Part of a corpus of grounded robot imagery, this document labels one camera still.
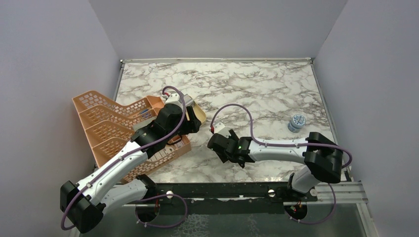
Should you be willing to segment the stack of grey cards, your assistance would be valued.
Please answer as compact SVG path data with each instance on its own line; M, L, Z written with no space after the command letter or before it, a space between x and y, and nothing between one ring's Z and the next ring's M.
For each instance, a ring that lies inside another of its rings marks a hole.
M185 94L183 99L186 106L190 106L195 103L194 99L188 94Z

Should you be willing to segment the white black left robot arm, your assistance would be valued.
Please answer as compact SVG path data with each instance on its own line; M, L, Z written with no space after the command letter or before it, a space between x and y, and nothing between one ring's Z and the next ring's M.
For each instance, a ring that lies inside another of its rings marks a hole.
M60 187L61 229L76 228L86 233L116 206L134 200L151 202L155 189L139 179L118 188L115 185L135 167L163 150L173 137L197 133L201 124L192 105L166 103L157 117L135 130L125 146L104 166L76 183L67 181Z

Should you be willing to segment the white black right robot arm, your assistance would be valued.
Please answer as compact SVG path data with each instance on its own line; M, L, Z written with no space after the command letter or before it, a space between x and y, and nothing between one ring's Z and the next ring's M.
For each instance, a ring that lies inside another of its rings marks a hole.
M239 138L233 130L213 133L207 147L223 163L229 161L245 167L260 161L290 161L304 168L290 175L285 187L286 197L297 201L319 183L337 184L341 181L343 152L331 140L318 132L296 140L261 140Z

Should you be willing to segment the beige oval plastic tray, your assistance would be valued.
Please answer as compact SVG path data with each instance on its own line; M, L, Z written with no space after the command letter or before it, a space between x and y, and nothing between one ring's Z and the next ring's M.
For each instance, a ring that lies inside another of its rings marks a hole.
M205 111L200 107L200 105L197 102L192 101L192 102L188 102L186 106L192 107L195 117L201 122L201 126L203 126L206 123L207 115Z

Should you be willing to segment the pink plastic desk organizer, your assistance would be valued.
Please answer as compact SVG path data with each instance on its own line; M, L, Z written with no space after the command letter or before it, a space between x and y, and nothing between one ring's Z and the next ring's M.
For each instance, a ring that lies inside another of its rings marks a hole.
M98 167L123 149L134 134L135 125L156 116L164 106L163 100L156 96L146 96L124 106L94 90L74 97L73 103ZM121 183L128 183L137 175L149 175L192 149L187 136L174 137L170 143L130 171Z

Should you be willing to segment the blue white small jar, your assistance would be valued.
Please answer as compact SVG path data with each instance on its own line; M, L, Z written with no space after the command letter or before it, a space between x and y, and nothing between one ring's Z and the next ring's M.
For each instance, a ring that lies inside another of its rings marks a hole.
M288 123L288 129L291 132L298 133L305 126L306 118L301 114L295 114Z

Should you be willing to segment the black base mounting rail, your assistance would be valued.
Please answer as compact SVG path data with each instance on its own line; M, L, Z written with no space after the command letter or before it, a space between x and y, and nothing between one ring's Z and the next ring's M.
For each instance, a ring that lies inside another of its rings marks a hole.
M286 182L250 183L157 183L146 197L164 195L168 191L185 199L161 197L141 203L133 201L135 214L141 217L188 214L284 214L284 206L299 202L316 202L310 193L291 193Z

